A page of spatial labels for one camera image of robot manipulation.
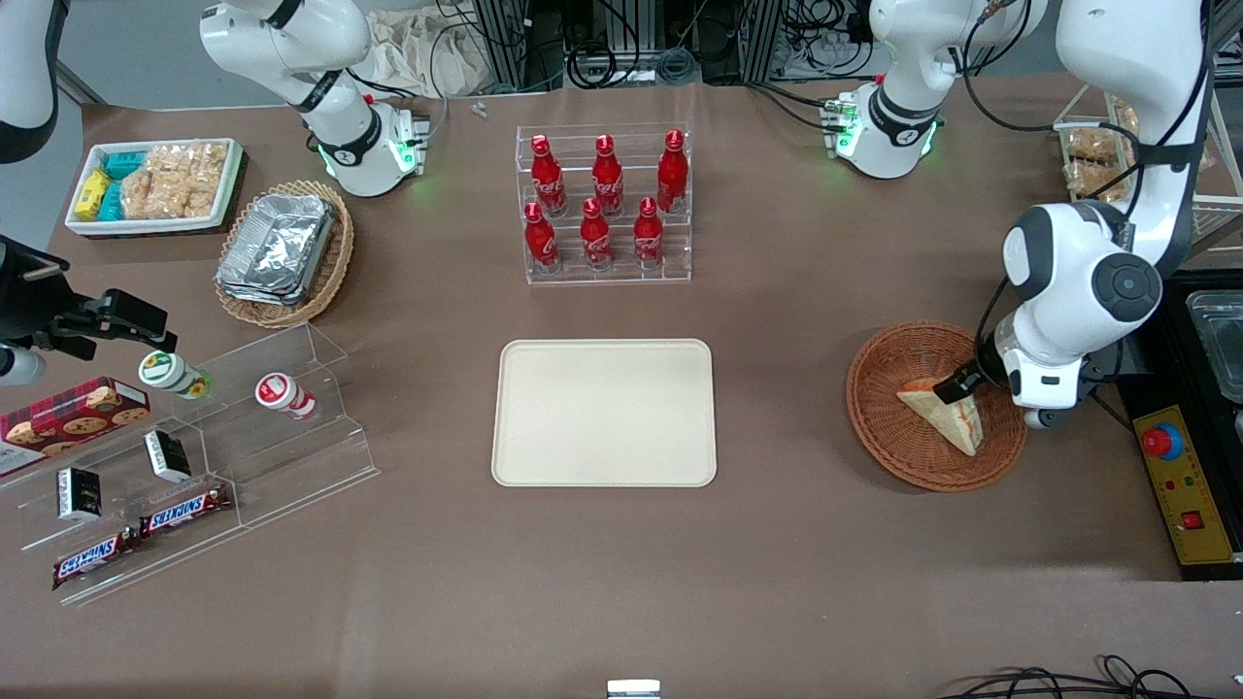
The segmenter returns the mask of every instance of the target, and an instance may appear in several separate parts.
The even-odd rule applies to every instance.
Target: brown table surface
[[[846,83],[808,87],[833,95]],[[981,80],[1019,123],[1069,77]],[[909,177],[876,182],[743,88],[559,91],[455,102],[428,174],[349,199],[358,244],[318,326],[351,352],[344,399],[384,471],[85,608],[0,530],[0,688],[65,697],[599,697],[655,677],[684,697],[931,697],[1003,665],[1093,674],[1094,654],[1227,694],[1243,587],[1181,583],[1134,438],[1084,405],[986,490],[927,494],[868,455],[843,383],[876,330],[973,327],[1025,206],[1064,198],[1050,137],[984,121],[955,88]],[[86,108],[86,142],[229,136],[244,200],[326,179],[288,108]],[[530,289],[515,128],[694,122],[695,279]],[[211,287],[220,236],[87,241],[80,292],[169,311],[204,361],[264,331]],[[515,338],[697,337],[712,348],[718,471],[695,490],[506,489],[490,474],[496,372]],[[4,407],[101,373],[50,357]],[[11,516],[7,510],[0,515]]]

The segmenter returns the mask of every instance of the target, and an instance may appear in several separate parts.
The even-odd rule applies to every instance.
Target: red aluminum bottle
[[[531,152],[536,159],[531,163],[531,179],[534,180],[536,197],[543,205],[544,213],[549,216],[559,216],[566,213],[566,178],[561,174],[561,163],[552,154],[548,137],[536,134],[531,137]]]
[[[583,201],[583,225],[578,233],[583,236],[583,252],[587,266],[603,272],[613,266],[613,246],[609,244],[609,221],[600,215],[600,203],[594,197]]]
[[[527,219],[527,249],[531,250],[536,271],[542,275],[559,272],[561,254],[557,251],[557,239],[552,224],[543,218],[543,209],[532,201],[527,204],[523,215]]]
[[[660,269],[665,261],[661,244],[665,238],[665,225],[656,216],[656,200],[644,197],[639,201],[639,219],[634,221],[634,257],[639,269],[651,271]]]
[[[595,199],[604,215],[615,216],[622,213],[622,163],[613,154],[613,137],[607,133],[595,139],[592,180],[595,182]]]
[[[672,129],[665,134],[665,152],[656,165],[656,205],[661,211],[681,213],[686,208],[686,179],[691,167],[686,162],[686,134]]]

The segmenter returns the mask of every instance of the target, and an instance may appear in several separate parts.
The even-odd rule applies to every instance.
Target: wicker basket
[[[975,338],[938,322],[904,323],[869,340],[850,364],[850,423],[880,465],[897,478],[942,493],[991,485],[1014,465],[1027,442],[1023,412],[993,386],[976,392],[984,440],[975,456],[955,448],[897,398],[909,382],[942,378],[971,358]]]
[[[349,255],[354,251],[354,224],[349,220],[349,211],[346,209],[346,203],[331,188],[318,182],[303,180],[277,184],[256,197],[234,219],[232,228],[229,229],[229,238],[225,239],[224,249],[220,251],[221,261],[224,261],[225,255],[229,254],[229,249],[237,238],[237,229],[241,228],[241,221],[246,218],[246,214],[250,214],[250,210],[255,206],[255,201],[259,201],[261,197],[266,197],[267,194],[314,195],[332,201],[332,205],[337,210],[329,231],[332,238],[328,240],[327,248],[324,248],[323,259],[319,260],[319,269],[316,270],[314,280],[311,284],[311,292],[302,303],[297,306],[277,306],[273,303],[242,301],[229,296],[222,289],[216,286],[216,296],[230,316],[261,327],[277,330],[310,321],[322,313],[328,307],[328,303],[332,302],[333,296],[341,290],[341,282],[346,279]]]

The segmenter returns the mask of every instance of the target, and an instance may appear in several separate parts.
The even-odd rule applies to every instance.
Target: acrylic bottle rack
[[[51,586],[57,561],[127,525],[138,526],[139,516],[190,499],[214,484],[227,485],[232,509],[145,539],[137,550],[53,592],[62,604],[85,604],[378,475],[367,435],[346,413],[333,373],[346,357],[322,332],[303,323],[199,363],[211,376],[211,393],[201,400],[148,391],[152,418],[0,484],[2,506],[10,514],[11,507],[17,510],[14,524],[21,551],[46,566]],[[272,371],[292,376],[314,394],[314,414],[292,420],[255,402],[255,384]],[[180,439],[193,478],[180,484],[155,478],[143,442],[153,429]],[[67,466],[99,474],[101,519],[82,524],[57,519],[56,471]]]
[[[656,164],[660,160],[660,154],[665,150],[665,133],[672,128],[681,129],[686,134],[686,144],[682,148],[690,164],[690,174],[686,179],[686,200],[685,205],[674,213],[659,213],[664,223],[665,262],[655,270],[644,271],[635,262],[634,221],[639,215],[639,200],[644,197],[656,195]],[[595,163],[595,138],[603,133],[613,137],[614,152],[618,162],[622,163],[624,199],[622,213],[608,219],[613,266],[607,271],[598,272],[587,265],[579,225],[583,221],[583,201],[594,194],[592,165]],[[522,206],[528,201],[537,200],[534,184],[531,180],[531,164],[534,160],[534,155],[531,153],[531,137],[536,134],[548,137],[552,153],[562,167],[568,199],[564,214],[548,218],[548,223],[556,231],[557,248],[562,259],[561,271],[551,275],[536,271],[534,261],[521,235],[526,229]],[[694,203],[695,160],[689,123],[518,127],[515,162],[518,184],[518,206],[516,209],[518,244],[522,245],[522,260],[528,284],[635,284],[687,281],[691,279],[691,205]]]

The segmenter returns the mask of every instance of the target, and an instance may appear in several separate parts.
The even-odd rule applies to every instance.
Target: red cookie box
[[[139,422],[147,394],[99,377],[0,418],[0,476]]]

